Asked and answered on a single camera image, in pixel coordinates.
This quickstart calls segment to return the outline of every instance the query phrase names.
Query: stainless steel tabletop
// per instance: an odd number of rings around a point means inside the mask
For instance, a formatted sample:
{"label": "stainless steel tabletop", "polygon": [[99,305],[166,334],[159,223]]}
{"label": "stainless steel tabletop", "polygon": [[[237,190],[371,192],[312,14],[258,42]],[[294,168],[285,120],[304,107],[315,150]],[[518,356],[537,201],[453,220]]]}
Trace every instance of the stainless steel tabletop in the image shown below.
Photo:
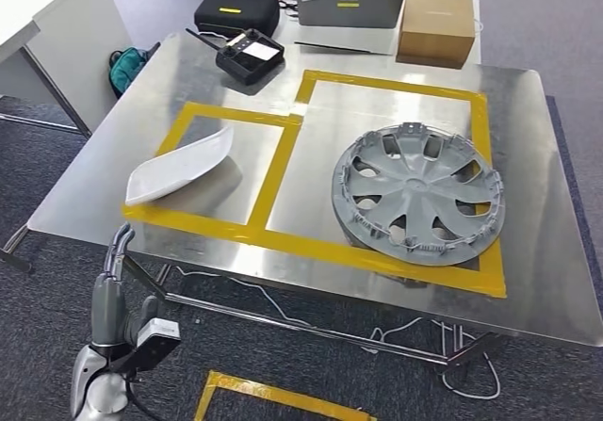
{"label": "stainless steel tabletop", "polygon": [[[257,93],[245,93],[218,70],[211,49],[186,34],[170,36],[31,217],[29,227],[107,244],[123,222],[120,209],[130,173],[153,156],[187,101],[287,115],[306,69],[482,91],[488,98],[494,166],[505,184],[506,214],[500,245],[506,299],[435,284],[405,285],[365,270],[148,224],[135,224],[131,249],[496,332],[603,345],[603,323],[537,73],[485,66],[454,71],[401,65],[392,57],[324,52],[289,46],[280,73]],[[343,150],[366,130],[404,121],[466,135],[469,115],[463,101],[318,82],[268,226],[343,243],[330,198],[332,171]],[[197,118],[183,141],[214,132],[220,127],[217,122]],[[160,203],[245,223],[280,131],[234,122],[235,141],[225,162]]]}

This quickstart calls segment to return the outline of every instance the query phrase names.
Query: table leg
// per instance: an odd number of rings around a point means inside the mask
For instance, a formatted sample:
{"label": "table leg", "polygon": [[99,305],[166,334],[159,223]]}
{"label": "table leg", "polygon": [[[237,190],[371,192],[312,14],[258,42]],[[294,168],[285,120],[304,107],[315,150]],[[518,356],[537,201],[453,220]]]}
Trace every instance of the table leg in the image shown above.
{"label": "table leg", "polygon": [[484,352],[488,352],[490,349],[499,345],[502,342],[503,338],[503,336],[502,334],[493,332],[484,333],[466,346],[454,350],[451,354],[447,356],[446,364],[448,366],[460,366],[461,364],[466,364],[474,358],[478,358]]}
{"label": "table leg", "polygon": [[136,261],[131,259],[128,255],[125,256],[125,258],[124,259],[124,264],[125,265],[125,269],[131,273],[132,276],[140,281],[140,283],[144,284],[145,286],[153,292],[155,295],[156,295],[158,298],[159,298],[162,301],[169,301],[181,305],[188,305],[195,308],[201,308],[203,310],[211,311],[214,313],[234,316],[241,319],[251,320],[254,322],[259,322],[265,325],[280,327],[283,329],[292,330],[296,332],[308,332],[325,338],[345,341],[355,346],[371,348],[383,352],[394,353],[396,355],[401,355],[408,358],[414,358],[416,360],[421,360],[432,364],[440,364],[443,366],[457,366],[460,364],[464,364],[469,360],[479,356],[487,348],[494,346],[501,337],[501,335],[496,333],[485,333],[465,346],[462,341],[462,327],[460,327],[457,330],[457,338],[460,338],[457,341],[457,344],[457,346],[459,346],[459,348],[455,349],[455,351],[450,356],[444,356],[430,351],[408,348],[396,344],[382,343],[380,341],[368,339],[362,336],[356,336],[344,332],[337,332],[328,329],[321,329],[319,327],[301,324],[300,322],[290,321],[287,319],[273,318],[270,316],[264,316],[249,311],[239,310],[238,308],[232,308],[229,306],[219,305],[217,303],[212,303],[209,301],[198,300],[190,297],[181,296],[179,294],[173,294],[171,292],[165,291],[165,289],[163,287],[163,284],[165,282],[168,273],[171,268],[171,265],[168,264],[164,265],[157,274],[156,278],[153,278],[152,275],[149,274],[143,267],[141,267],[140,265],[139,265],[138,263],[137,263]]}
{"label": "table leg", "polygon": [[2,249],[0,249],[0,261],[4,261],[9,266],[15,267],[23,272],[29,272],[31,270],[31,264],[19,259],[17,256],[13,256],[11,253],[7,253]]}
{"label": "table leg", "polygon": [[69,126],[65,124],[58,124],[49,121],[33,120],[31,118],[23,118],[15,115],[0,114],[0,120],[17,122],[20,124],[27,124],[30,126],[38,126],[45,129],[54,129],[61,132],[69,132],[71,134],[82,134],[86,138],[89,138],[92,133],[84,122],[80,115],[69,103],[63,92],[53,81],[53,79],[47,73],[39,61],[34,54],[32,54],[27,46],[23,46],[20,49],[21,55],[33,69],[42,83],[50,91],[50,93],[60,105],[65,113],[66,113],[75,126]]}
{"label": "table leg", "polygon": [[20,244],[23,239],[25,238],[27,233],[29,232],[29,229],[27,228],[27,224],[21,225],[18,230],[14,232],[13,235],[9,238],[4,247],[4,250],[7,253],[13,253],[14,252],[17,247]]}

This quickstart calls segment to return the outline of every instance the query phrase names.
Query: yellow tape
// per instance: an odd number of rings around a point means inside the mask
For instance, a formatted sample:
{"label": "yellow tape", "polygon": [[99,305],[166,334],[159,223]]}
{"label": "yellow tape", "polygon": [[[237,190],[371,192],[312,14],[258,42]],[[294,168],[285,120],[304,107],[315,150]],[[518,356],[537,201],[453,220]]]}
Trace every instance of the yellow tape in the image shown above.
{"label": "yellow tape", "polygon": [[199,405],[195,414],[195,421],[203,421],[209,407],[210,400],[216,388],[235,391],[242,395],[259,397],[278,404],[305,410],[306,412],[318,413],[329,418],[342,421],[377,421],[368,413],[353,410],[348,407],[334,404],[317,397],[310,397],[282,390],[274,386],[264,385],[257,381],[247,381],[238,377],[227,376],[215,371],[209,371],[208,380],[203,388],[203,393],[199,399]]}
{"label": "yellow tape", "polygon": [[[303,73],[303,78],[297,91],[295,102],[304,105],[309,104],[315,83],[318,80],[469,101],[472,107],[472,141],[478,152],[491,164],[486,97],[484,94],[463,89],[429,87],[370,77],[306,71]],[[499,239],[479,256],[479,270],[475,271],[462,267],[417,266],[377,251],[358,249],[309,237],[266,231],[265,226],[269,218],[291,155],[293,153],[300,127],[303,127],[303,117],[300,115],[282,117],[215,105],[189,103],[186,104],[180,112],[158,153],[165,153],[175,148],[195,115],[283,127],[283,133],[277,145],[275,155],[272,157],[272,161],[268,169],[257,199],[255,201],[255,205],[248,224],[241,225],[220,219],[205,218],[185,212],[164,209],[152,204],[132,207],[124,206],[123,213],[127,219],[136,219],[196,235],[206,235],[269,250],[283,251],[347,267],[363,268],[426,283],[443,284],[458,289],[488,294],[493,297],[506,297]],[[487,206],[477,206],[477,213],[484,213],[487,209]]]}
{"label": "yellow tape", "polygon": [[[494,297],[505,296],[504,286],[500,288],[500,279],[497,274],[491,274],[487,270],[488,268],[496,269],[496,267],[491,266],[497,259],[497,255],[493,254],[493,251],[496,249],[493,249],[493,247],[480,255],[480,271],[453,266],[425,267],[405,263],[378,251],[200,217],[155,205],[124,206],[123,213],[127,219],[144,221],[152,225],[173,228],[195,235],[233,240],[269,250],[284,251],[304,258],[373,270],[393,277],[411,278],[426,283],[485,292]],[[482,265],[486,265],[486,267],[481,270]],[[474,281],[476,275],[491,275],[491,278],[481,280],[476,285]]]}
{"label": "yellow tape", "polygon": [[257,195],[257,200],[249,216],[248,225],[263,229],[268,222],[299,132],[300,126],[283,129],[281,140],[278,141],[270,167],[268,168],[262,188]]}

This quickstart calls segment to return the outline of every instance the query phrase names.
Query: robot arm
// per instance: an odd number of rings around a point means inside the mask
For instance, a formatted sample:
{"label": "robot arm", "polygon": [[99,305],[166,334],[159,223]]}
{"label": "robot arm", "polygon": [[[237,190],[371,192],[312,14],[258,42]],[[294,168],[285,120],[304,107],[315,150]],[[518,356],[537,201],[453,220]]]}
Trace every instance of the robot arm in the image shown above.
{"label": "robot arm", "polygon": [[155,368],[180,344],[178,323],[157,316],[157,298],[146,298],[137,316],[126,308],[122,267],[134,236],[128,223],[118,230],[94,282],[92,342],[78,354],[71,381],[75,421],[121,420],[134,398],[130,383],[137,373]]}

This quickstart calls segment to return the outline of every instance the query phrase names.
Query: brown box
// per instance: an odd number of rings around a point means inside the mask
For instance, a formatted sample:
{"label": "brown box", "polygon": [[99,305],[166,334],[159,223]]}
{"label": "brown box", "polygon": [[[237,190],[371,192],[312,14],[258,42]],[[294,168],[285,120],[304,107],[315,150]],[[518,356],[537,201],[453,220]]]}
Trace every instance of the brown box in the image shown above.
{"label": "brown box", "polygon": [[405,0],[396,61],[460,69],[474,40],[473,0]]}

